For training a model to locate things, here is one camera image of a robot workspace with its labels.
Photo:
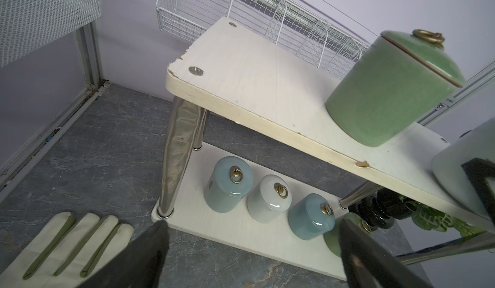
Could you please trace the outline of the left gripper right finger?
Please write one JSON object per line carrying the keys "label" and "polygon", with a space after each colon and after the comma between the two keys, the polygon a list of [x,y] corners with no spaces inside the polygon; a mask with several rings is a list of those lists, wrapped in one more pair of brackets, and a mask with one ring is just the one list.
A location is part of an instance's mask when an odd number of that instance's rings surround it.
{"label": "left gripper right finger", "polygon": [[339,244],[349,287],[430,287],[350,220],[339,226]]}

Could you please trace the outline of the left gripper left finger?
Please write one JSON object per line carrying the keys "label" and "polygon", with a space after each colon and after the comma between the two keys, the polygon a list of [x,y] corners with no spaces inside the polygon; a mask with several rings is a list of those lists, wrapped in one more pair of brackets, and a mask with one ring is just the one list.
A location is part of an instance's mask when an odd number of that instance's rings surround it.
{"label": "left gripper left finger", "polygon": [[80,286],[158,287],[169,249],[169,226],[158,221]]}

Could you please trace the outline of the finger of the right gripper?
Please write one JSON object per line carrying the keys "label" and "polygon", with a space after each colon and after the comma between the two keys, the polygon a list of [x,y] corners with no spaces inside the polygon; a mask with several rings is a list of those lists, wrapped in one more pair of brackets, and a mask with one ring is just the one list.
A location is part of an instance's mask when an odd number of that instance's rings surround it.
{"label": "finger of the right gripper", "polygon": [[494,224],[494,190],[488,183],[488,179],[494,178],[494,163],[475,158],[461,166]]}

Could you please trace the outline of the large white tea canister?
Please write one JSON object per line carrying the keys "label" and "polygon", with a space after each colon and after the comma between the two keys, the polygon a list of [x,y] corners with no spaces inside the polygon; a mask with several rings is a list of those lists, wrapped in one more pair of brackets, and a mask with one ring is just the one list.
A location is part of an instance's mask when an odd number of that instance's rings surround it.
{"label": "large white tea canister", "polygon": [[461,166],[476,158],[494,162],[493,118],[435,155],[431,168],[440,185],[453,199],[477,215],[488,218],[489,214]]}

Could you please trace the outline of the large green tea canister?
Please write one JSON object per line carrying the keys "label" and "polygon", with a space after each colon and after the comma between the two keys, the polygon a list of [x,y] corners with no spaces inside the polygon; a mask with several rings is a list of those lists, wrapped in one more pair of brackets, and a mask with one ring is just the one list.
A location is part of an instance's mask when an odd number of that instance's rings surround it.
{"label": "large green tea canister", "polygon": [[327,99],[328,114],[365,146],[391,140],[464,86],[445,40],[421,29],[383,31]]}

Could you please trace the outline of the small blue-grey canister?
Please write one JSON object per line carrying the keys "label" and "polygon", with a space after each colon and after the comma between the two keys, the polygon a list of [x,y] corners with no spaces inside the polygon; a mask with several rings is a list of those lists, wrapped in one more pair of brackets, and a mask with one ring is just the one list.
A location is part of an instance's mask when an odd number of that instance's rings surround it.
{"label": "small blue-grey canister", "polygon": [[230,212],[251,191],[253,184],[253,172],[243,159],[224,157],[215,164],[204,190],[205,201],[218,213]]}

